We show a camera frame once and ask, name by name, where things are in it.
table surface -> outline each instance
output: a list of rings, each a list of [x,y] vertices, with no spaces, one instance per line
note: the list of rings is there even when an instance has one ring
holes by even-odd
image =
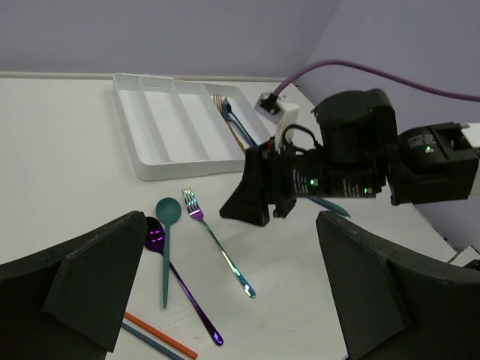
[[[238,86],[254,104],[277,84]],[[299,123],[320,132],[312,104]],[[273,125],[265,123],[270,131]],[[308,139],[295,135],[299,145]],[[171,260],[222,334],[217,347],[175,280],[161,309],[161,256],[144,251],[127,310],[199,353],[199,359],[342,359],[346,350],[335,312],[315,219],[318,205],[300,199],[286,220],[259,228],[222,220],[218,209],[240,173],[143,182],[134,174],[106,80],[0,79],[0,263],[86,233],[129,211],[153,215],[163,197],[181,200],[192,187],[205,219],[256,290],[248,298],[201,224],[186,212],[172,228]],[[394,207],[389,190],[372,199],[336,199],[366,230],[438,260],[455,252],[410,205]],[[159,359],[121,331],[109,360]]]

gray wall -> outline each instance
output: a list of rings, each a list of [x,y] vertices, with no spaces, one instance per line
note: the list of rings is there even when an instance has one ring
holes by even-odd
[[[343,0],[309,62],[347,59],[430,86],[479,95],[479,15],[478,0]],[[480,119],[478,103],[434,97],[342,67],[316,70],[299,85],[316,102],[347,89],[380,87],[396,109],[399,131]],[[473,244],[480,249],[480,198],[418,209],[461,248]]]
[[[1,0],[0,71],[282,77],[341,0]]]

spoon handle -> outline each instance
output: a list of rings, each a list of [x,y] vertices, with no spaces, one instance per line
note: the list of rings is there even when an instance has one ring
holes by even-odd
[[[243,287],[243,290],[247,293],[248,296],[250,296],[251,298],[255,298],[257,296],[257,294],[255,293],[254,288],[252,286],[250,286],[250,284],[247,282],[247,279],[245,279],[244,276],[242,275],[242,273],[240,272],[239,268],[236,267],[236,265],[233,263],[232,259],[230,259],[230,257],[227,255],[227,252],[225,251],[225,249],[221,245],[221,243],[217,240],[217,237],[213,233],[212,229],[210,229],[210,226],[204,220],[202,220],[201,223],[208,230],[211,237],[215,240],[215,243],[220,248],[220,251],[222,252],[223,257],[225,258],[226,262],[228,263],[228,265],[232,269],[233,274],[235,274],[235,276],[237,277],[237,280],[241,284],[241,286]]]
[[[203,325],[207,329],[207,332],[210,334],[211,339],[216,343],[218,346],[221,346],[224,344],[224,339],[221,337],[220,333],[217,331],[217,329],[213,326],[212,322],[209,320],[209,318],[205,315],[203,312],[202,308],[198,303],[195,301],[194,296],[191,294],[191,292],[188,290],[187,285],[183,282],[182,278],[180,277],[179,273],[176,271],[176,269],[173,267],[173,264],[170,263],[170,269],[172,270],[173,274],[177,278],[178,282],[180,283],[181,288],[187,295],[188,299],[192,303],[193,307],[195,308],[196,313],[202,320]]]
[[[162,271],[163,308],[167,307],[167,301],[168,301],[169,266],[170,266],[170,225],[165,225],[165,240],[164,240],[164,247],[163,247],[163,271]]]

utensil handle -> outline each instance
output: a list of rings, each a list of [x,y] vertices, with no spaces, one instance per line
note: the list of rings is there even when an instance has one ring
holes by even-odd
[[[182,345],[178,341],[172,339],[170,336],[165,335],[163,332],[158,331],[156,328],[154,328],[153,326],[150,326],[149,324],[140,320],[138,317],[135,317],[131,313],[128,313],[127,311],[125,311],[124,318],[127,320],[130,320],[136,326],[139,326],[146,332],[149,332],[156,338],[162,340],[164,343],[170,345],[173,349],[178,350],[179,352],[185,354],[189,358],[192,358],[193,360],[198,358],[198,354],[194,352],[192,349],[188,349],[185,345]]]
[[[233,263],[232,259],[230,259],[230,257],[227,255],[227,252],[225,251],[222,244],[218,241],[218,239],[215,236],[215,234],[213,233],[212,229],[210,229],[210,226],[204,220],[202,220],[201,223],[208,230],[211,237],[215,240],[215,243],[220,248],[223,257],[225,258],[226,262],[228,263],[228,265],[232,269],[233,274],[235,274],[235,276],[237,277],[237,280],[242,285],[243,290],[247,293],[248,296],[250,296],[251,298],[255,298],[257,296],[257,294],[255,293],[254,288],[252,286],[250,286],[247,279],[245,279],[244,276],[242,275],[242,273],[240,272],[239,268],[236,267],[236,265]]]
[[[195,308],[196,313],[202,320],[203,325],[207,329],[207,332],[210,334],[211,339],[216,343],[218,346],[221,346],[224,344],[224,339],[221,337],[220,333],[217,331],[217,329],[213,326],[212,322],[209,320],[209,318],[205,315],[203,312],[202,308],[200,305],[198,305],[197,301],[195,300],[194,296],[191,294],[191,292],[188,290],[187,285],[183,282],[182,278],[180,277],[180,274],[176,271],[175,267],[173,266],[172,263],[170,263],[170,269],[172,270],[173,274],[177,278],[178,282],[180,283],[181,288],[187,295],[188,299],[192,303],[193,307]]]
[[[248,139],[250,139],[250,144],[252,146],[255,146],[257,143],[255,142],[254,138],[252,136],[250,136],[250,134],[248,133],[247,129],[245,129],[245,127],[243,126],[242,122],[239,120],[239,118],[236,117],[236,115],[233,113],[233,112],[230,112],[230,115],[233,116],[233,118],[237,121],[238,125],[241,126],[241,129],[244,131],[244,134],[246,134],[248,136]]]
[[[170,225],[165,225],[165,240],[163,247],[162,296],[163,308],[167,307],[168,280],[170,267]]]
[[[175,354],[172,350],[167,349],[165,346],[160,345],[157,341],[152,340],[150,337],[142,334],[140,331],[132,328],[131,326],[125,324],[124,322],[121,323],[121,327],[127,332],[130,332],[134,337],[140,339],[144,343],[150,345],[154,349],[158,350],[160,353],[164,354],[167,358],[172,360],[185,360],[181,356]]]
[[[232,125],[231,125],[227,120],[225,120],[225,123],[226,123],[226,126],[228,126],[228,128],[229,128],[229,130],[230,130],[230,133],[232,133],[233,138],[234,138],[235,141],[237,142],[238,147],[240,147],[241,152],[245,153],[245,147],[243,146],[242,141],[241,141],[241,140],[239,139],[239,137],[237,136],[235,130],[233,130]]]
[[[251,143],[251,139],[250,139],[250,135],[248,135],[248,133],[246,133],[244,131],[244,129],[242,128],[242,125],[239,124],[236,120],[233,120],[232,118],[229,118],[230,119],[230,122],[232,124],[235,125],[235,127],[237,128],[238,132],[240,133],[241,137],[243,137],[243,139],[247,142],[247,144],[249,146],[252,146],[252,143]]]
[[[328,201],[327,199],[323,199],[322,197],[309,197],[308,199],[320,206],[323,206],[325,209],[336,212],[337,214],[346,218],[350,218],[350,214],[347,212],[347,210],[331,201]]]

purple spoon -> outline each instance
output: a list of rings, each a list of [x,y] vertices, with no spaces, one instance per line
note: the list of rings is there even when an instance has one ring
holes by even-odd
[[[165,231],[162,227],[160,221],[155,219],[154,217],[147,217],[147,239],[145,241],[145,247],[150,251],[154,251],[155,253],[159,253],[162,256],[164,255],[164,238],[165,238]],[[195,301],[194,296],[188,290],[187,285],[183,282],[182,278],[180,277],[179,273],[173,267],[173,264],[170,263],[170,270],[172,270],[173,274],[177,278],[178,282],[180,283],[181,288],[190,299],[193,307],[195,308],[196,313],[202,320],[203,325],[207,329],[207,332],[210,334],[211,339],[216,343],[218,346],[224,344],[224,339],[218,333],[217,329],[213,326],[212,322],[209,318],[205,315],[203,310],[200,308],[200,305]]]

